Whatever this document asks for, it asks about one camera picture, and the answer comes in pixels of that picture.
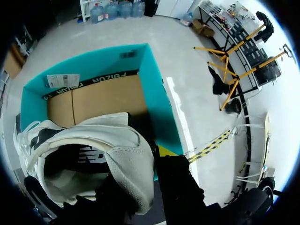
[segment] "sneaker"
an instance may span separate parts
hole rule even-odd
[[[95,200],[108,173],[138,205],[151,207],[154,158],[151,147],[128,126],[128,113],[88,119],[71,128],[50,120],[30,124],[14,137],[26,173],[36,177],[59,206],[76,203],[76,195]]]

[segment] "yellow black caution tape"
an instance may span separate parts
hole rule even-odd
[[[202,151],[189,158],[188,161],[192,163],[199,158],[203,158],[204,156],[212,152],[214,149],[218,148],[222,142],[226,141],[228,139],[229,134],[230,134],[230,130],[227,130],[220,137],[218,137],[211,144],[209,144],[206,148],[204,148]]]
[[[242,168],[239,170],[239,175],[244,171],[246,167],[246,162],[243,164]]]

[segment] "cardboard box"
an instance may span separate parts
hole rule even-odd
[[[19,64],[18,60],[15,58],[11,50],[6,55],[4,61],[4,69],[12,79],[14,79],[22,69],[21,65]]]
[[[214,30],[210,26],[202,23],[200,20],[193,20],[192,28],[197,34],[208,38],[213,37],[215,34]]]
[[[48,75],[67,74],[79,74],[79,86],[50,88]],[[35,120],[51,119],[71,127],[118,112],[133,115],[158,145],[183,153],[171,104],[148,44],[87,52],[36,76],[23,88],[21,130]]]

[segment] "white floor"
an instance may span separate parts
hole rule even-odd
[[[117,19],[99,24],[70,21],[48,32],[28,58],[20,74],[9,84],[4,109],[5,142],[13,169],[18,158],[12,131],[20,112],[23,86],[34,76],[62,60],[94,49],[124,44],[149,43],[165,81],[184,151],[202,149],[236,122],[236,114],[220,112],[225,96],[212,93],[213,78],[207,68],[211,56],[194,46],[212,47],[177,20],[155,16]],[[223,205],[236,183],[234,177],[246,156],[245,133],[229,138],[190,170],[205,191],[205,203]]]

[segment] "water bottle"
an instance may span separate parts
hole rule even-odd
[[[137,16],[142,17],[145,13],[145,2],[140,2],[137,8]]]
[[[138,17],[138,8],[140,5],[140,1],[137,1],[135,3],[133,3],[132,6],[132,17]]]
[[[90,10],[90,18],[92,23],[98,23],[104,19],[104,8],[99,6],[98,3]]]
[[[113,1],[105,7],[105,19],[114,20],[117,17],[118,9],[116,4]]]
[[[183,26],[188,27],[191,24],[192,21],[193,21],[193,13],[190,12],[190,13],[185,13],[183,15],[183,18],[180,20],[180,23]]]
[[[120,5],[121,7],[121,17],[124,19],[128,18],[131,16],[131,8],[132,8],[132,3],[129,1],[124,1],[123,4]]]

